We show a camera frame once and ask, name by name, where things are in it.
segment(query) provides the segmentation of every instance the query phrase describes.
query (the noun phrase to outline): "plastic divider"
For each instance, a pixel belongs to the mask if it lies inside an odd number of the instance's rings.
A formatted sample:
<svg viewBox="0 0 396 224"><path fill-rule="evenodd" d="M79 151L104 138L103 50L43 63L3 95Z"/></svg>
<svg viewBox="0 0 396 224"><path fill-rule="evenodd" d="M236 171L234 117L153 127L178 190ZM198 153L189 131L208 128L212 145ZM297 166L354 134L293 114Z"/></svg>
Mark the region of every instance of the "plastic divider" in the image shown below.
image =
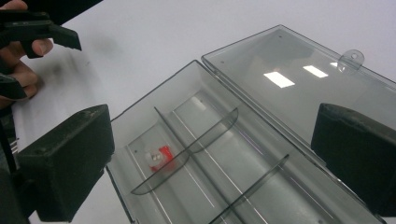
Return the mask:
<svg viewBox="0 0 396 224"><path fill-rule="evenodd" d="M279 169L282 168L282 166L285 164L285 162L289 158L289 154L287 154L284 158L278 161L276 165L274 165L269 171L267 171L261 178L259 178L249 189L247 189L243 194L241 194L235 201L230 203L230 205L224 209L217 217L215 217L210 223L220 223L230 213L235 213L234 209L236 206L238 206L241 203L244 203L246 200L248 200L248 197L250 197L262 184L264 184L269 178L271 178Z"/></svg>
<svg viewBox="0 0 396 224"><path fill-rule="evenodd" d="M166 119L161 114L161 112L154 107L158 112L162 121L166 124L167 128L173 133L174 137L180 140L176 132L171 126L168 125ZM175 172L177 172L183 165L186 164L191 154L197 153L202 149L208 147L224 133L226 133L230 128L233 127L236 120L238 119L238 109L234 109L227 116L217 122L213 127L202 134L198 139L190 144L189 147L182 150L178 155L176 155L172 160L167 162L162 166L157 172L152 174L149 178L143 181L140 185L134 188L131 193L136 195L143 195L149 193L150 191L158 188L164 181L171 177Z"/></svg>
<svg viewBox="0 0 396 224"><path fill-rule="evenodd" d="M227 116L230 111L238 107L235 105L223 105L224 102L217 99L219 94L208 87L196 92L191 98L184 101L168 113L163 113L168 127L179 137L180 143L188 147L199 136L213 127L219 120Z"/></svg>

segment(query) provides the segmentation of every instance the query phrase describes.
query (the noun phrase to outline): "white table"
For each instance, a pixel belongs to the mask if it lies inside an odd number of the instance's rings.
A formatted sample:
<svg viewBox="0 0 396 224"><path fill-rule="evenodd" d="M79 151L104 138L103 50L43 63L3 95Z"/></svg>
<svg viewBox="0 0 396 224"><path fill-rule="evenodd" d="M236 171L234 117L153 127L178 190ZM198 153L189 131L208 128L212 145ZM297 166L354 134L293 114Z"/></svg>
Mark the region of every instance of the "white table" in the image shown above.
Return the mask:
<svg viewBox="0 0 396 224"><path fill-rule="evenodd" d="M358 49L363 66L395 81L395 15L393 0L105 0L64 25L83 51L25 60L42 84L13 106L19 148L86 107L108 104L115 118L188 62L278 24L341 54ZM73 223L128 223L107 174Z"/></svg>

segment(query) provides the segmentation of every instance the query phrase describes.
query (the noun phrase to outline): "finger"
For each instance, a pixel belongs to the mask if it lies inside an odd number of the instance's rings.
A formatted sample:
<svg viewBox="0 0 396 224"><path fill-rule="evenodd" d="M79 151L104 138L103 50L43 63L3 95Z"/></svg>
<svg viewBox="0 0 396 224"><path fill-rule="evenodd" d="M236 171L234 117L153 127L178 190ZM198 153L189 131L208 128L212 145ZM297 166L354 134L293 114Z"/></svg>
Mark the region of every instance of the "finger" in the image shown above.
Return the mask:
<svg viewBox="0 0 396 224"><path fill-rule="evenodd" d="M33 51L40 56L44 56L52 50L53 44L49 39L38 39L32 44Z"/></svg>
<svg viewBox="0 0 396 224"><path fill-rule="evenodd" d="M20 42L10 42L7 47L0 49L0 55L3 62L13 68L25 53Z"/></svg>
<svg viewBox="0 0 396 224"><path fill-rule="evenodd" d="M15 77L22 87L35 85L38 81L38 75L22 62L15 66L14 73L11 76Z"/></svg>
<svg viewBox="0 0 396 224"><path fill-rule="evenodd" d="M26 3L22 2L21 0L12 0L5 3L0 9L27 9Z"/></svg>
<svg viewBox="0 0 396 224"><path fill-rule="evenodd" d="M13 102L12 100L9 100L6 97L0 96L0 109L6 108L7 106L11 105L12 102Z"/></svg>
<svg viewBox="0 0 396 224"><path fill-rule="evenodd" d="M33 51L40 56L52 50L53 44L49 39L39 39L32 43ZM13 68L20 62L20 58L25 55L25 51L19 41L10 42L5 48L0 49L1 59L10 68Z"/></svg>
<svg viewBox="0 0 396 224"><path fill-rule="evenodd" d="M31 98L32 96L34 96L37 93L37 86L36 85L29 85L23 88L27 98Z"/></svg>

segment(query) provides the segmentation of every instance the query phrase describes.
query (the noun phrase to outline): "clear plastic case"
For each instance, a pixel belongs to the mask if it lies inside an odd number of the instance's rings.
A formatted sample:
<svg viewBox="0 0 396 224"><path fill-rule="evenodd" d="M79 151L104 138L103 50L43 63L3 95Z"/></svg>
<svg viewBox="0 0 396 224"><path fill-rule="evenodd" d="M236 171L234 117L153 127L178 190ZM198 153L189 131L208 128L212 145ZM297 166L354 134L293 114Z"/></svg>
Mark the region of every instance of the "clear plastic case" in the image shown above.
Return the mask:
<svg viewBox="0 0 396 224"><path fill-rule="evenodd" d="M197 61L112 126L108 171L138 223L380 223Z"/></svg>

